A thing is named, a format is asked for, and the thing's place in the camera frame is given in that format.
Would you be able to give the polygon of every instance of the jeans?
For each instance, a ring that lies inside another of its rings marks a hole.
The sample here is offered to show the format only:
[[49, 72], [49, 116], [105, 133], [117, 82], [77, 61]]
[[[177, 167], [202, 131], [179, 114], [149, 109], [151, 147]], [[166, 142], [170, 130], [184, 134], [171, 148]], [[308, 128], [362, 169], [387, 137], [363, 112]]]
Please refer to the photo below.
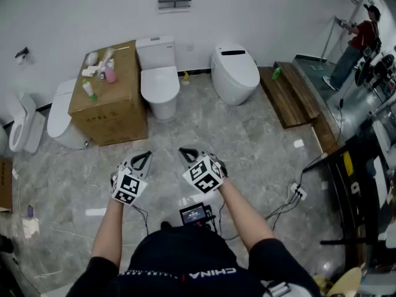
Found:
[[348, 45], [341, 58], [338, 60], [332, 75], [330, 76], [330, 84], [334, 88], [339, 90], [344, 82], [347, 80], [352, 72], [352, 69], [361, 59], [362, 55], [360, 51], [351, 45]]

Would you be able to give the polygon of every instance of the small screen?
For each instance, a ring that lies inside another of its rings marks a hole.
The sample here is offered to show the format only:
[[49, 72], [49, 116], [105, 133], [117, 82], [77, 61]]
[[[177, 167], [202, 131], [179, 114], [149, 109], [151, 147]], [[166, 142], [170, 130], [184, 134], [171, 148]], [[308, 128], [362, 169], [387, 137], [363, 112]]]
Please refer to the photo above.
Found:
[[206, 213], [203, 207], [194, 208], [182, 213], [183, 222], [190, 223], [206, 217]]

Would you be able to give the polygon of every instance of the cap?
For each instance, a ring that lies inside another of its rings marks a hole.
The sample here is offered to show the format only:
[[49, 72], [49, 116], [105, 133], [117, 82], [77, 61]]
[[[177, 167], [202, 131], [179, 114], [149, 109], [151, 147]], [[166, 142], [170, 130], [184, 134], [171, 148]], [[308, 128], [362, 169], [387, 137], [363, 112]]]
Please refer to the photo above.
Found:
[[379, 18], [381, 17], [381, 13], [379, 12], [379, 9], [376, 6], [369, 6], [366, 8], [368, 12], [372, 12], [376, 15], [377, 21], [379, 21]]

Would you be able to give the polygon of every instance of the toilet tank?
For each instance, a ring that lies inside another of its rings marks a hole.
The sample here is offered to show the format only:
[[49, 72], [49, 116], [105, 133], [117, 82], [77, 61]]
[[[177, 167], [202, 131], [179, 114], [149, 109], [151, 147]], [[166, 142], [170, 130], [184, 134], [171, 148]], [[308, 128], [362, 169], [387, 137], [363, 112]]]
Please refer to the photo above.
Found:
[[137, 40], [136, 51], [143, 71], [176, 66], [174, 61], [174, 38], [171, 36]]

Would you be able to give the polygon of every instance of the black shirt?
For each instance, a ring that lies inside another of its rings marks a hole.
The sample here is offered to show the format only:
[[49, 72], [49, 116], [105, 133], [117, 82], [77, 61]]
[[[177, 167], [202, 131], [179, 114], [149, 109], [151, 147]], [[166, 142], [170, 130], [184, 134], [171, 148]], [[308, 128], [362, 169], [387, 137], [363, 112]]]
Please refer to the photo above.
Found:
[[263, 296], [261, 282], [287, 282], [320, 296], [309, 274], [277, 239], [258, 242], [249, 254], [249, 270], [216, 233], [181, 226], [150, 234], [136, 248], [128, 271], [91, 258], [67, 297], [77, 296]]

